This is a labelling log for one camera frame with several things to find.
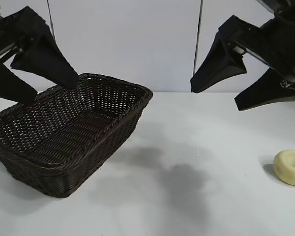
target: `white wall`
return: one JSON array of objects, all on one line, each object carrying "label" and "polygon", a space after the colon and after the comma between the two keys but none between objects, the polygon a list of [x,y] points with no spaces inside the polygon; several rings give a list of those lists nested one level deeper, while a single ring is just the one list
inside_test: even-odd
[{"label": "white wall", "polygon": [[[200,0],[49,1],[57,44],[78,73],[115,76],[154,91],[190,91]],[[49,24],[47,0],[0,4],[3,16],[29,5]],[[257,26],[272,17],[256,0],[204,0],[198,67],[218,27],[233,14]],[[242,91],[267,69],[249,55],[244,60],[248,74],[207,91]],[[27,72],[13,72],[37,90],[53,85]]]},{"label": "white wall", "polygon": [[[25,6],[31,7],[34,11],[36,11],[41,17],[46,20],[46,23],[49,24],[49,14],[48,14],[48,7],[46,0],[0,0],[1,10],[0,14],[5,17],[7,15],[13,14],[16,11],[21,10]],[[11,69],[10,64],[12,59],[8,60],[5,65]],[[46,88],[53,85],[52,82],[49,82],[45,78],[40,76],[18,71],[18,70],[11,70],[14,74],[19,76],[22,80],[26,83],[32,85],[38,91],[45,90]]]},{"label": "white wall", "polygon": [[57,44],[78,73],[190,91],[199,0],[50,0]]},{"label": "white wall", "polygon": [[[256,0],[204,0],[198,67],[207,56],[219,26],[232,15],[256,26],[261,26],[273,17]],[[245,55],[244,62],[248,74],[226,79],[207,91],[243,91],[262,76],[268,68],[249,55]]]}]

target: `wicker basket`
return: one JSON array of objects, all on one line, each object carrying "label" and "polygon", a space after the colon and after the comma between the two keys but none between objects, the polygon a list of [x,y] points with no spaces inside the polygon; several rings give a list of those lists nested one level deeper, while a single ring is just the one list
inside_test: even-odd
[{"label": "wicker basket", "polygon": [[68,197],[132,134],[151,98],[143,86],[95,74],[81,75],[75,90],[49,88],[0,112],[0,161],[15,179]]}]

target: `white tabletop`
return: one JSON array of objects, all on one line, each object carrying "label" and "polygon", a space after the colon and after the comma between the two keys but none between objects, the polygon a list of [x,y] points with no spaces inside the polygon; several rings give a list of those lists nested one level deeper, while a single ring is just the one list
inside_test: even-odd
[{"label": "white tabletop", "polygon": [[295,236],[295,187],[271,168],[295,149],[295,102],[239,112],[235,95],[155,93],[128,141],[66,199],[0,163],[0,236]]}]

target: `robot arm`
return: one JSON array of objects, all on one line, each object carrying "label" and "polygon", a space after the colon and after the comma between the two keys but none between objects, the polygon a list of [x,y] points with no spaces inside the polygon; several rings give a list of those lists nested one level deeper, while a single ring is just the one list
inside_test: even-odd
[{"label": "robot arm", "polygon": [[42,76],[66,89],[76,88],[78,74],[60,52],[48,25],[28,6],[7,17],[0,15],[0,97],[31,103],[37,91],[3,65],[13,56],[12,69]]},{"label": "robot arm", "polygon": [[229,18],[219,28],[208,56],[191,79],[193,92],[247,73],[242,58],[249,53],[269,70],[235,98],[238,109],[295,101],[295,0],[258,1],[273,12],[274,18],[260,28],[236,16]]}]

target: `cream-colored object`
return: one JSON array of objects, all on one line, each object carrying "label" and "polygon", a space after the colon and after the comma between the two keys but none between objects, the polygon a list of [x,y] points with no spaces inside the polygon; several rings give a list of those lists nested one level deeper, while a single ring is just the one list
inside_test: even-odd
[{"label": "cream-colored object", "polygon": [[295,150],[285,150],[275,156],[274,172],[282,181],[295,186]]}]

